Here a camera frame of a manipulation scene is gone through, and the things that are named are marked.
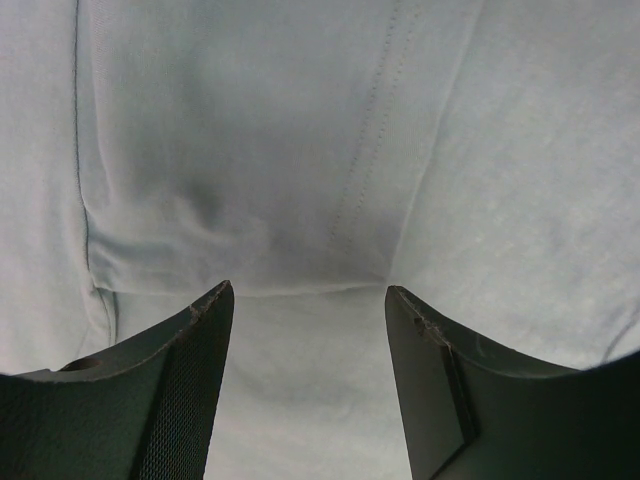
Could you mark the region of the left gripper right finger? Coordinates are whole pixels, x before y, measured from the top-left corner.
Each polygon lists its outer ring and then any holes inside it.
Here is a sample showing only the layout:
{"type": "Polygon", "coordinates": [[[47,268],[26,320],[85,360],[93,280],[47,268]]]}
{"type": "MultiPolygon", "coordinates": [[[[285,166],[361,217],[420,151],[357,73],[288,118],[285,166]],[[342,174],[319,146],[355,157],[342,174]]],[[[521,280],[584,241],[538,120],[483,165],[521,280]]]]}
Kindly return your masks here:
{"type": "Polygon", "coordinates": [[[575,370],[501,345],[392,286],[385,318],[416,479],[639,475],[639,357],[575,370]]]}

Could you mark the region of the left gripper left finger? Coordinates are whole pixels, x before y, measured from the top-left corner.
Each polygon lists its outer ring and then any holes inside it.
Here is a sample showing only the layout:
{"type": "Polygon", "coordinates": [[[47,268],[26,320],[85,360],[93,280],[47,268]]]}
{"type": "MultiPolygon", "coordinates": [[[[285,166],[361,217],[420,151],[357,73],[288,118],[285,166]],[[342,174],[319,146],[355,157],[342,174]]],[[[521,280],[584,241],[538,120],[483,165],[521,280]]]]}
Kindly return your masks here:
{"type": "Polygon", "coordinates": [[[59,371],[2,376],[2,478],[203,478],[233,313],[224,281],[59,371]]]}

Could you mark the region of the grey-blue t shirt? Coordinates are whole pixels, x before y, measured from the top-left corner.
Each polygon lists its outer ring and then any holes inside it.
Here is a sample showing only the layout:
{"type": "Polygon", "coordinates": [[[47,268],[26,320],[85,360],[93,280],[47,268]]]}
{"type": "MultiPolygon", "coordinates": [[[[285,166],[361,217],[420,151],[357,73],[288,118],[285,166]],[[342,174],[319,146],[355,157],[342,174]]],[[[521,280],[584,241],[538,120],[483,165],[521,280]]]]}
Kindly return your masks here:
{"type": "Polygon", "coordinates": [[[230,281],[210,479],[406,479],[401,285],[548,362],[639,347],[635,1],[5,1],[1,369],[230,281]]]}

